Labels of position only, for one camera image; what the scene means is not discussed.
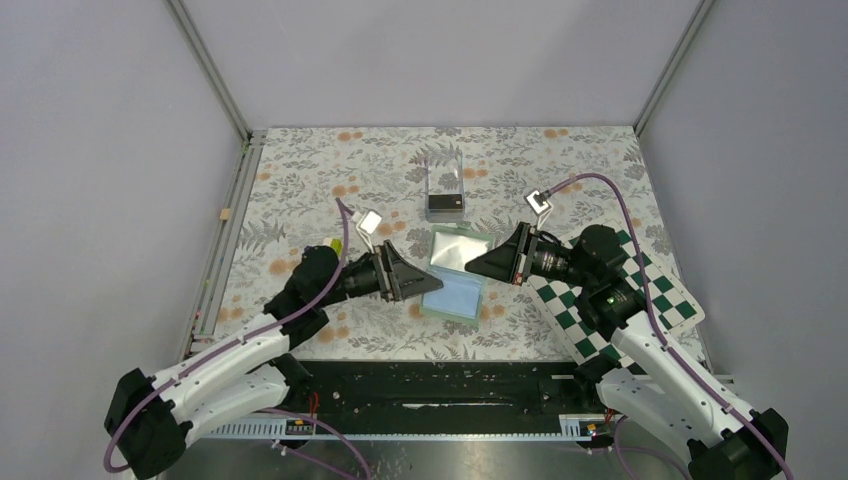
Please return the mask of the green card holder wallet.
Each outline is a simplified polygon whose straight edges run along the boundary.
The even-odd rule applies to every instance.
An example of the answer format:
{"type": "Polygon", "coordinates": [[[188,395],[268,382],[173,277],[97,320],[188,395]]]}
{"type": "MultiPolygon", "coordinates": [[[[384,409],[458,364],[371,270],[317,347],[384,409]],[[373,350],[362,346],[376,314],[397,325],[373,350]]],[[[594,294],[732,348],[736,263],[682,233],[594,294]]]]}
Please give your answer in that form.
{"type": "Polygon", "coordinates": [[[494,237],[467,228],[437,224],[431,230],[427,272],[443,286],[422,295],[426,316],[476,328],[482,315],[485,280],[465,269],[467,262],[488,253],[494,237]]]}

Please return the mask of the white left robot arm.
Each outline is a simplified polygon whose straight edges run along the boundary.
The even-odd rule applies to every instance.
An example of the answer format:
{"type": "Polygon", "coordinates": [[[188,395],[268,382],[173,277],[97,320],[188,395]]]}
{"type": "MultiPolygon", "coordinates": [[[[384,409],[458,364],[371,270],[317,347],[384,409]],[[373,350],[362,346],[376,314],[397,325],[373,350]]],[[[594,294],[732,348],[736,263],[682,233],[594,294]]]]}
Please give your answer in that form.
{"type": "Polygon", "coordinates": [[[117,382],[104,428],[111,451],[138,479],[170,468],[198,438],[248,413],[309,401],[308,372],[292,357],[329,322],[326,307],[377,295],[400,302],[442,281],[405,260],[390,241],[343,263],[327,245],[309,246],[260,315],[194,357],[152,375],[134,369],[117,382]]]}

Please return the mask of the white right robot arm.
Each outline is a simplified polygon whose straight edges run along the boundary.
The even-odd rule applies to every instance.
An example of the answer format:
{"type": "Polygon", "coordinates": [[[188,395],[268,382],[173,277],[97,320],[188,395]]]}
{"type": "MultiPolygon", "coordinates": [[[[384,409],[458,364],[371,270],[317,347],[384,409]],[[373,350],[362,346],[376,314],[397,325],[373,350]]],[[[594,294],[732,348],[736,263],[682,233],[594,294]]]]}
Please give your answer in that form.
{"type": "Polygon", "coordinates": [[[466,271],[520,285],[531,276],[580,290],[581,320],[652,380],[646,386],[599,354],[579,369],[575,402],[604,406],[640,425],[686,462],[691,479],[772,479],[786,471],[788,424],[758,411],[718,381],[651,315],[651,302],[621,275],[629,254],[617,232],[590,225],[568,246],[520,223],[502,245],[468,261],[466,271]]]}

